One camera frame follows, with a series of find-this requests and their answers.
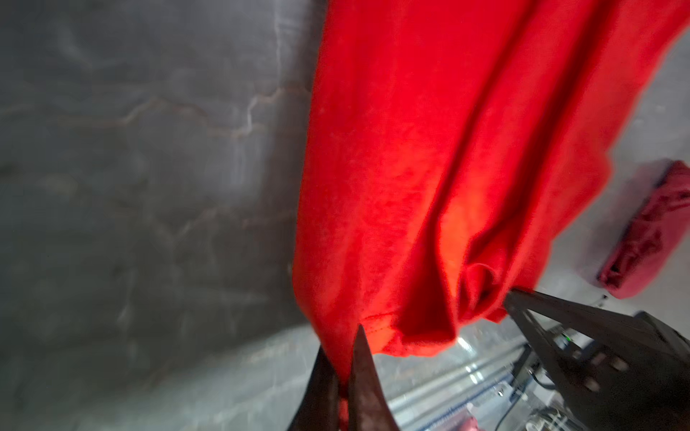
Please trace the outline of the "bright red t shirt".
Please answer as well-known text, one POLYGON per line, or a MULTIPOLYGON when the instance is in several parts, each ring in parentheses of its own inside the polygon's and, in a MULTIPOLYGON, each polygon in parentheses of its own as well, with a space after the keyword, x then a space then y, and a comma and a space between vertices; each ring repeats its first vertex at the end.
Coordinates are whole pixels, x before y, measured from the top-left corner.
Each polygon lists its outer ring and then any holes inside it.
POLYGON ((603 188, 686 1, 332 1, 314 79, 296 299, 342 381, 499 321, 603 188))

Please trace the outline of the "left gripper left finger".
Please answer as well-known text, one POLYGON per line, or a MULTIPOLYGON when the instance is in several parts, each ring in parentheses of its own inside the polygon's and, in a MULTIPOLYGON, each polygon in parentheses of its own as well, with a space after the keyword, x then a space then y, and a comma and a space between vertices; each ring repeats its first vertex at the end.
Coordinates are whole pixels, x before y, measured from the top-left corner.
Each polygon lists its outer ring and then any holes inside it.
POLYGON ((340 422, 339 379, 322 348, 305 395, 287 431, 337 431, 340 422))

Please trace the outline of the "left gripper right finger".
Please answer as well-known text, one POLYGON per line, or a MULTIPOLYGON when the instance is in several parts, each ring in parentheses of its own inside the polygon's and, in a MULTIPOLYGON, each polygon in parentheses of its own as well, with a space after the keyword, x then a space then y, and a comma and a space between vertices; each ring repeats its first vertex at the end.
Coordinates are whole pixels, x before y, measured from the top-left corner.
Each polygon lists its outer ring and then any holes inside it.
POLYGON ((377 374, 366 332, 359 326, 353 345, 348 382, 349 429, 399 431, 377 374))

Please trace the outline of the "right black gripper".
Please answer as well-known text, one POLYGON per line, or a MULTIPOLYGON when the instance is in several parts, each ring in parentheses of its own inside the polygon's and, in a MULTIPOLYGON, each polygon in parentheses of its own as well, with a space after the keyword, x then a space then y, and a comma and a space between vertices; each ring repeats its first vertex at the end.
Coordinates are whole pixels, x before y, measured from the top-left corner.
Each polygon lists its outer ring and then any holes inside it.
POLYGON ((503 306, 585 429, 689 428, 689 341, 666 323, 518 290, 503 306))

